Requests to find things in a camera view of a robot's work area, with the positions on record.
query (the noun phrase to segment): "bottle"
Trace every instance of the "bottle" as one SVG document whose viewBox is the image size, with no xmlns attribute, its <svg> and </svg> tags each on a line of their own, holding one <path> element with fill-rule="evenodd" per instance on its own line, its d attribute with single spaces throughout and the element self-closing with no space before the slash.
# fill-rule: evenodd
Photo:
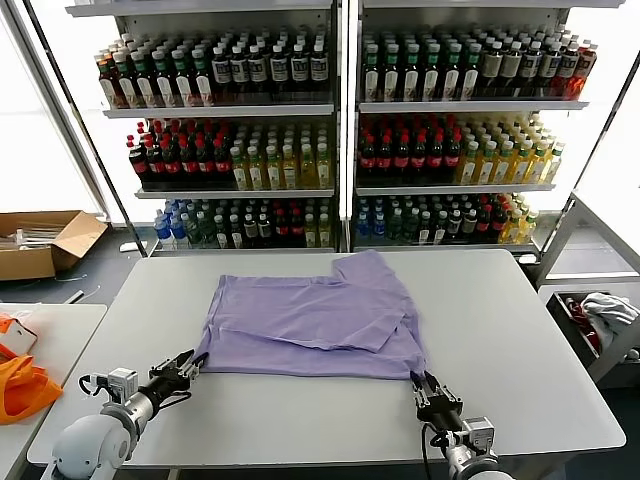
<svg viewBox="0 0 640 480">
<path fill-rule="evenodd" d="M 492 185 L 502 185 L 511 165 L 513 157 L 513 142 L 505 140 L 500 147 L 500 156 L 496 160 L 496 167 L 493 169 L 489 177 L 489 183 Z"/>
<path fill-rule="evenodd" d="M 456 98 L 456 88 L 458 86 L 458 77 L 460 75 L 460 51 L 462 45 L 452 43 L 449 45 L 449 61 L 444 70 L 444 82 L 442 84 L 442 101 L 450 102 Z"/>
<path fill-rule="evenodd" d="M 315 44 L 311 55 L 311 83 L 316 92 L 329 90 L 329 60 L 324 45 Z"/>
<path fill-rule="evenodd" d="M 407 45 L 407 64 L 404 68 L 404 88 L 402 89 L 404 102 L 415 102 L 418 95 L 418 52 L 420 45 Z"/>
<path fill-rule="evenodd" d="M 502 63 L 500 64 L 500 73 L 498 74 L 498 82 L 496 88 L 496 96 L 512 97 L 513 89 L 518 75 L 518 69 L 522 61 L 522 53 L 520 52 L 522 44 L 514 41 L 508 52 L 504 52 Z"/>
<path fill-rule="evenodd" d="M 138 108 L 140 90 L 138 89 L 138 84 L 134 83 L 133 73 L 129 70 L 127 55 L 122 52 L 116 52 L 113 54 L 113 60 L 116 62 L 118 83 L 122 88 L 127 105 L 129 108 Z"/>
<path fill-rule="evenodd" d="M 497 144 L 493 140 L 489 140 L 484 148 L 482 158 L 479 162 L 479 170 L 476 172 L 476 182 L 478 185 L 487 185 L 491 172 L 496 165 L 496 147 Z"/>
<path fill-rule="evenodd" d="M 476 168 L 478 168 L 478 142 L 475 140 L 470 141 L 467 144 L 462 160 L 459 162 L 459 168 L 457 172 L 457 181 L 460 185 L 471 185 Z"/>
<path fill-rule="evenodd" d="M 378 46 L 375 43 L 367 45 L 366 63 L 364 66 L 363 95 L 365 102 L 378 100 Z"/>
<path fill-rule="evenodd" d="M 298 166 L 293 157 L 293 147 L 284 145 L 282 147 L 282 169 L 284 173 L 284 183 L 287 190 L 296 190 L 298 186 Z"/>
<path fill-rule="evenodd" d="M 424 73 L 424 83 L 422 88 L 422 101 L 431 102 L 437 98 L 437 86 L 439 80 L 438 59 L 440 57 L 440 45 L 430 43 L 427 47 L 429 54 L 427 55 L 427 67 Z"/>
<path fill-rule="evenodd" d="M 467 62 L 460 91 L 460 100 L 463 102 L 473 98 L 473 94 L 476 89 L 476 82 L 478 80 L 478 67 L 480 65 L 481 50 L 482 45 L 479 43 L 472 43 L 469 45 L 469 53 L 467 55 Z"/>
<path fill-rule="evenodd" d="M 289 89 L 289 68 L 287 66 L 288 59 L 282 53 L 280 45 L 273 46 L 273 55 L 271 56 L 271 79 L 273 80 L 273 91 L 276 95 L 281 95 Z"/>
<path fill-rule="evenodd" d="M 398 50 L 400 47 L 395 43 L 387 45 L 387 61 L 384 66 L 384 76 L 382 78 L 383 100 L 385 102 L 393 102 L 396 99 L 396 90 L 398 87 Z"/>
<path fill-rule="evenodd" d="M 564 143 L 557 142 L 553 147 L 553 152 L 551 159 L 547 163 L 547 167 L 545 167 L 546 172 L 542 171 L 542 179 L 541 183 L 545 185 L 551 185 L 553 183 L 553 179 L 558 172 L 558 168 L 560 167 L 560 163 L 562 160 L 560 156 L 562 155 L 562 151 L 564 150 Z"/>
<path fill-rule="evenodd" d="M 571 42 L 567 49 L 562 52 L 562 60 L 556 76 L 551 80 L 551 95 L 563 97 L 569 86 L 569 80 L 573 77 L 580 55 L 578 54 L 578 44 Z"/>
<path fill-rule="evenodd" d="M 531 164 L 524 174 L 522 183 L 529 183 L 534 185 L 540 183 L 542 172 L 544 171 L 544 167 L 547 164 L 547 161 L 545 159 L 547 148 L 549 148 L 549 144 L 544 140 L 541 140 L 536 145 L 535 153 L 533 155 L 533 158 L 531 159 Z"/>
<path fill-rule="evenodd" d="M 479 96 L 481 98 L 495 97 L 498 84 L 498 74 L 502 66 L 502 42 L 493 42 L 491 49 L 483 55 L 480 78 Z"/>
<path fill-rule="evenodd" d="M 552 42 L 549 49 L 542 56 L 538 78 L 535 82 L 535 96 L 545 98 L 551 96 L 551 82 L 556 76 L 562 56 L 560 55 L 560 42 Z"/>
<path fill-rule="evenodd" d="M 563 97 L 565 100 L 577 100 L 580 97 L 580 93 L 587 83 L 587 77 L 598 59 L 596 55 L 597 48 L 597 45 L 591 44 L 589 48 L 579 52 L 580 59 L 578 60 L 578 65 L 564 91 Z"/>
<path fill-rule="evenodd" d="M 329 151 L 326 143 L 318 144 L 318 158 L 316 160 L 318 169 L 318 187 L 327 189 L 331 186 L 331 162 L 329 161 Z"/>
<path fill-rule="evenodd" d="M 518 233 L 520 232 L 520 218 L 522 217 L 522 211 L 516 208 L 511 212 L 511 217 L 507 221 L 507 224 L 502 230 L 498 243 L 516 243 Z"/>
<path fill-rule="evenodd" d="M 433 234 L 434 245 L 440 245 L 444 239 L 447 232 L 448 216 L 449 214 L 446 210 L 440 210 L 438 212 L 438 219 L 436 220 L 435 232 Z"/>
<path fill-rule="evenodd" d="M 213 90 L 211 88 L 211 79 L 209 78 L 209 69 L 207 68 L 207 62 L 204 58 L 204 52 L 202 50 L 194 50 L 191 52 L 191 56 L 193 57 L 193 63 L 196 68 L 195 83 L 198 87 L 200 101 L 205 107 L 211 107 L 213 105 Z"/>
<path fill-rule="evenodd" d="M 269 183 L 262 175 L 262 161 L 258 155 L 258 149 L 256 147 L 249 147 L 247 149 L 249 154 L 249 175 L 251 175 L 251 184 L 254 190 L 266 190 L 269 188 Z"/>
</svg>

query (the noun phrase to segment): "bottle label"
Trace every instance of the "bottle label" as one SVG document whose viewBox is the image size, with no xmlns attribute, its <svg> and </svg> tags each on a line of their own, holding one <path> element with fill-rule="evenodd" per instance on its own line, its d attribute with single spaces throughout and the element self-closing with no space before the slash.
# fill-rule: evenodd
<svg viewBox="0 0 640 480">
<path fill-rule="evenodd" d="M 109 102 L 110 107 L 115 107 L 117 105 L 116 101 L 116 91 L 113 88 L 113 84 L 110 80 L 103 78 L 100 80 L 100 85 L 102 85 L 102 91 L 104 92 L 104 96 L 107 97 L 107 102 Z"/>
<path fill-rule="evenodd" d="M 367 72 L 364 96 L 365 102 L 375 102 L 378 99 L 378 72 Z"/>
<path fill-rule="evenodd" d="M 171 91 L 171 83 L 169 83 L 169 79 L 165 77 L 158 77 L 156 79 L 158 81 L 158 88 L 160 89 L 160 93 L 162 94 L 162 100 L 167 107 L 175 107 L 176 100 L 173 97 L 173 92 Z"/>
<path fill-rule="evenodd" d="M 307 57 L 291 59 L 291 76 L 294 82 L 309 80 L 309 59 Z"/>
<path fill-rule="evenodd" d="M 200 92 L 200 98 L 202 104 L 205 107 L 213 105 L 213 95 L 211 95 L 211 85 L 209 84 L 209 78 L 203 75 L 196 77 L 196 83 L 198 84 L 198 91 Z"/>
<path fill-rule="evenodd" d="M 287 190 L 295 190 L 296 188 L 296 169 L 293 167 L 284 168 L 284 183 Z"/>
<path fill-rule="evenodd" d="M 247 176 L 244 173 L 243 168 L 236 168 L 233 170 L 233 175 L 236 177 L 236 183 L 238 184 L 238 190 L 247 189 Z"/>
<path fill-rule="evenodd" d="M 442 239 L 444 238 L 445 230 L 443 228 L 439 228 L 436 230 L 436 233 L 433 235 L 433 244 L 440 245 L 442 243 Z"/>
<path fill-rule="evenodd" d="M 486 54 L 482 64 L 482 76 L 487 78 L 496 78 L 500 72 L 501 63 L 502 55 Z"/>
<path fill-rule="evenodd" d="M 274 82 L 288 82 L 289 70 L 287 69 L 286 58 L 271 59 L 271 76 Z"/>
<path fill-rule="evenodd" d="M 504 181 L 504 176 L 507 174 L 509 168 L 509 162 L 499 162 L 496 167 L 496 174 L 493 176 L 493 183 L 499 185 Z"/>
<path fill-rule="evenodd" d="M 431 70 L 427 72 L 424 77 L 424 87 L 422 89 L 422 101 L 430 102 L 433 100 L 433 94 L 436 90 L 436 83 L 438 82 L 437 70 Z"/>
<path fill-rule="evenodd" d="M 533 168 L 531 169 L 531 175 L 529 176 L 529 181 L 527 183 L 538 183 L 540 181 L 540 177 L 542 176 L 542 170 L 544 170 L 545 161 L 535 162 L 533 164 Z"/>
<path fill-rule="evenodd" d="M 329 78 L 329 68 L 326 57 L 311 58 L 311 80 L 325 82 Z"/>
<path fill-rule="evenodd" d="M 149 80 L 147 80 L 146 78 L 139 78 L 137 82 L 138 87 L 140 87 L 140 93 L 142 93 L 142 100 L 144 100 L 144 104 L 149 108 L 155 107 L 156 97 L 151 90 L 151 84 L 149 83 Z"/>
<path fill-rule="evenodd" d="M 543 78 L 551 78 L 556 76 L 558 66 L 560 65 L 560 55 L 545 55 L 540 62 L 538 76 Z"/>
<path fill-rule="evenodd" d="M 427 157 L 427 167 L 439 168 L 441 164 L 442 164 L 442 157 L 436 157 L 433 155 L 429 155 Z"/>
<path fill-rule="evenodd" d="M 418 234 L 418 245 L 426 245 L 429 239 L 429 230 L 420 230 Z"/>
<path fill-rule="evenodd" d="M 267 168 L 269 174 L 269 182 L 271 183 L 271 190 L 280 190 L 280 171 L 278 167 Z"/>
<path fill-rule="evenodd" d="M 576 55 L 563 55 L 560 67 L 558 67 L 557 75 L 563 78 L 569 78 L 573 76 L 573 72 L 576 69 L 578 63 L 578 56 Z"/>
<path fill-rule="evenodd" d="M 464 165 L 464 168 L 462 169 L 462 179 L 460 180 L 460 185 L 469 185 L 471 183 L 471 177 L 473 176 L 473 171 L 475 169 L 475 163 L 468 162 Z"/>
<path fill-rule="evenodd" d="M 215 170 L 215 163 L 210 160 L 206 162 L 199 162 L 198 168 L 202 173 L 211 173 Z"/>
<path fill-rule="evenodd" d="M 518 67 L 522 61 L 522 55 L 505 55 L 500 64 L 500 76 L 513 78 L 518 74 Z"/>
<path fill-rule="evenodd" d="M 320 232 L 320 247 L 328 248 L 331 245 L 331 233 Z"/>
<path fill-rule="evenodd" d="M 411 157 L 411 166 L 413 168 L 422 168 L 424 165 L 424 157 Z"/>
<path fill-rule="evenodd" d="M 261 83 L 267 81 L 267 64 L 264 58 L 258 60 L 249 59 L 249 75 L 253 83 Z"/>
<path fill-rule="evenodd" d="M 516 166 L 516 171 L 513 174 L 513 183 L 522 183 L 522 179 L 524 178 L 524 174 L 527 171 L 527 168 L 529 168 L 529 162 L 518 162 L 518 165 Z"/>
<path fill-rule="evenodd" d="M 396 168 L 405 168 L 409 165 L 409 157 L 395 157 L 393 166 Z"/>
<path fill-rule="evenodd" d="M 449 70 L 444 77 L 444 89 L 442 90 L 443 101 L 453 100 L 456 93 L 456 85 L 458 84 L 458 75 L 459 72 L 457 70 Z"/>
<path fill-rule="evenodd" d="M 416 86 L 418 85 L 418 72 L 409 71 L 404 76 L 404 95 L 402 97 L 405 102 L 413 102 L 416 99 Z"/>
<path fill-rule="evenodd" d="M 252 167 L 249 169 L 251 175 L 251 182 L 253 183 L 254 190 L 262 190 L 262 174 L 259 167 Z"/>
<path fill-rule="evenodd" d="M 218 245 L 220 245 L 220 248 L 229 248 L 229 245 L 227 244 L 227 236 L 224 233 L 218 233 L 216 237 L 218 238 Z"/>
<path fill-rule="evenodd" d="M 307 241 L 307 248 L 316 247 L 316 232 L 304 232 L 304 237 Z"/>
<path fill-rule="evenodd" d="M 389 168 L 391 166 L 391 159 L 378 157 L 376 158 L 376 167 L 378 168 Z"/>
<path fill-rule="evenodd" d="M 242 248 L 242 234 L 241 233 L 232 233 L 231 238 L 233 238 L 233 244 L 236 248 Z"/>
<path fill-rule="evenodd" d="M 122 87 L 124 98 L 127 100 L 129 107 L 136 108 L 138 106 L 136 102 L 136 92 L 133 89 L 133 84 L 131 83 L 131 80 L 129 80 L 128 78 L 121 78 L 120 80 L 118 80 L 118 82 Z"/>
<path fill-rule="evenodd" d="M 444 164 L 449 168 L 457 167 L 459 161 L 460 161 L 460 157 L 450 157 L 448 155 L 444 157 Z"/>
<path fill-rule="evenodd" d="M 318 185 L 320 188 L 329 188 L 329 166 L 318 165 Z"/>
<path fill-rule="evenodd" d="M 384 101 L 393 102 L 396 98 L 398 72 L 387 72 L 384 76 Z"/>
<path fill-rule="evenodd" d="M 493 162 L 485 162 L 480 169 L 480 176 L 478 177 L 478 185 L 486 185 L 489 183 L 489 175 L 493 169 Z"/>
<path fill-rule="evenodd" d="M 478 80 L 478 71 L 469 70 L 464 74 L 464 82 L 462 83 L 462 92 L 460 92 L 460 100 L 470 100 L 473 96 L 473 90 L 476 88 L 476 80 Z"/>
<path fill-rule="evenodd" d="M 178 84 L 178 90 L 180 90 L 180 97 L 185 107 L 194 106 L 194 98 L 191 93 L 191 85 L 189 85 L 189 79 L 187 77 L 176 77 L 176 83 Z"/>
</svg>

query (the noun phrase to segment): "orange plastic bag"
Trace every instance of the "orange plastic bag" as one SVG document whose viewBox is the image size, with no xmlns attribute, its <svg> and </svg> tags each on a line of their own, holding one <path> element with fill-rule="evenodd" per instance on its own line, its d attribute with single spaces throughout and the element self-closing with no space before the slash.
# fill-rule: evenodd
<svg viewBox="0 0 640 480">
<path fill-rule="evenodd" d="M 62 388 L 33 357 L 22 355 L 0 364 L 0 425 L 18 422 L 52 404 Z"/>
</svg>

